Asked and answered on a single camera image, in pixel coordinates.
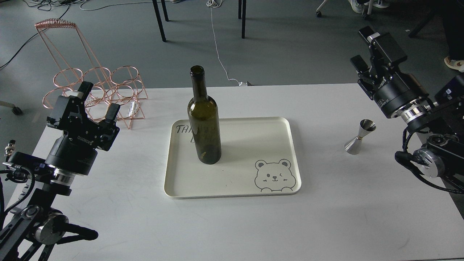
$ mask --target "dark green glass bottle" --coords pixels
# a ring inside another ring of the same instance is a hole
[[[221,158],[218,105],[206,92],[203,67],[195,65],[190,68],[190,76],[193,98],[188,103],[187,113],[195,148],[201,162],[214,164]]]

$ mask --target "stainless steel jigger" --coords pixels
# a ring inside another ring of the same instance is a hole
[[[371,120],[364,119],[359,123],[359,133],[358,136],[352,138],[350,141],[345,143],[345,150],[352,155],[359,154],[361,150],[362,138],[367,134],[373,132],[377,128],[375,123]]]

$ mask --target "bear drawing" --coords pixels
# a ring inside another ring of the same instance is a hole
[[[296,179],[290,171],[290,161],[281,159],[278,163],[267,163],[264,160],[258,160],[255,167],[256,173],[255,184],[258,188],[270,191],[283,191],[288,188],[293,191]]]

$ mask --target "robotic arm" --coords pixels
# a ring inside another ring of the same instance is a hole
[[[77,240],[94,240],[98,233],[89,228],[69,224],[68,218],[52,208],[56,195],[69,196],[70,186],[76,175],[86,176],[97,156],[96,149],[108,151],[119,128],[116,115],[119,105],[111,104],[105,119],[95,123],[88,119],[84,102],[93,87],[83,82],[78,91],[68,97],[59,96],[49,117],[48,126],[62,130],[62,137],[55,141],[47,159],[21,152],[12,153],[14,141],[6,147],[7,179],[16,183],[27,183],[21,199],[5,211],[0,212],[0,261],[29,260],[45,245],[39,260],[47,260],[55,244]],[[31,196],[29,202],[23,201]],[[8,212],[13,213],[9,224],[3,227]],[[76,235],[63,237],[66,232]],[[30,248],[19,257],[18,246],[23,240],[32,242]]]
[[[359,34],[371,55],[371,67],[360,55],[351,58],[359,86],[387,118],[401,117],[407,124],[403,151],[395,153],[395,160],[429,186],[464,194],[464,183],[456,178],[464,175],[464,73],[435,95],[434,104],[414,76],[400,71],[407,56],[389,33],[381,35],[367,26]],[[407,145],[414,133],[423,145],[410,154]],[[436,186],[423,176],[441,177],[453,189]]]

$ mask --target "bottle mouth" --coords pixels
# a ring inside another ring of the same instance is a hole
[[[205,75],[205,69],[200,65],[194,65],[190,68],[190,76],[195,78],[202,78]]]

